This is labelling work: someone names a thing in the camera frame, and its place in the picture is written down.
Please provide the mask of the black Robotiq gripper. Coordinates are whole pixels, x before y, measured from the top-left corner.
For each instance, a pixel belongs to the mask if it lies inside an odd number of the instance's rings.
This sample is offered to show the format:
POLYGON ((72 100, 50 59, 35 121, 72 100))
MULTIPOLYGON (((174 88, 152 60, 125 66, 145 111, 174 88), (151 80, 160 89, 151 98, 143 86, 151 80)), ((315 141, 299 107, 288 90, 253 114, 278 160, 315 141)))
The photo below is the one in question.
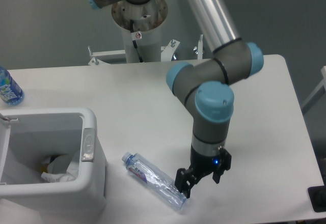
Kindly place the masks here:
POLYGON ((198 184, 201 178, 213 173, 213 180, 219 184, 224 171, 231 168, 232 156, 226 149, 219 149, 219 155, 204 156, 191 146, 190 167, 180 168, 175 177, 175 186, 178 191, 189 199, 191 189, 198 184))

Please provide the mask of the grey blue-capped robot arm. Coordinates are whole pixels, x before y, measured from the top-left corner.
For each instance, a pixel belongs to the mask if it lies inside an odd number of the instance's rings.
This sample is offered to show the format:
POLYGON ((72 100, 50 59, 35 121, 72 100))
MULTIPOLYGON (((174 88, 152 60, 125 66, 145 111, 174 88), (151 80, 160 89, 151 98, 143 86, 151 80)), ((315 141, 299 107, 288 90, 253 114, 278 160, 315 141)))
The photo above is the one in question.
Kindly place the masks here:
MULTIPOLYGON (((121 28, 129 63, 161 61, 159 28, 166 20, 165 0, 88 0, 94 9, 111 6, 121 28)), ((243 42, 223 0, 188 0, 212 59, 199 65, 180 62, 167 73, 166 82, 193 118, 190 166, 176 173, 175 186, 189 197, 191 188, 212 175, 219 183, 231 167, 225 140, 234 110, 230 86, 259 72, 262 51, 243 42)))

